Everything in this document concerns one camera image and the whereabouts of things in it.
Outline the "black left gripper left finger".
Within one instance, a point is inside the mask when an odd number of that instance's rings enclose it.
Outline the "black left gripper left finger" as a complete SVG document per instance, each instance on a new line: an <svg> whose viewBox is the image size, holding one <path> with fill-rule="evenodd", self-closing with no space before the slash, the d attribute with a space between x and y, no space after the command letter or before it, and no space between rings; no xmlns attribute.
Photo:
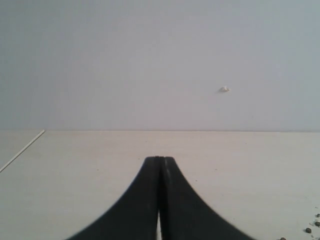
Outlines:
<svg viewBox="0 0 320 240"><path fill-rule="evenodd" d="M133 182L108 211L71 240L155 240L158 224L159 156L147 157Z"/></svg>

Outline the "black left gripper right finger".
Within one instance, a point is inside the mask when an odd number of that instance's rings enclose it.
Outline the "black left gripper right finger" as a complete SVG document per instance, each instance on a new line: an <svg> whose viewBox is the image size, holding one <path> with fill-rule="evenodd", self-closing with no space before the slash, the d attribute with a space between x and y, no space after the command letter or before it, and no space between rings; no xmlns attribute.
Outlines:
<svg viewBox="0 0 320 240"><path fill-rule="evenodd" d="M211 209L173 157L160 158L159 217L163 240L251 240Z"/></svg>

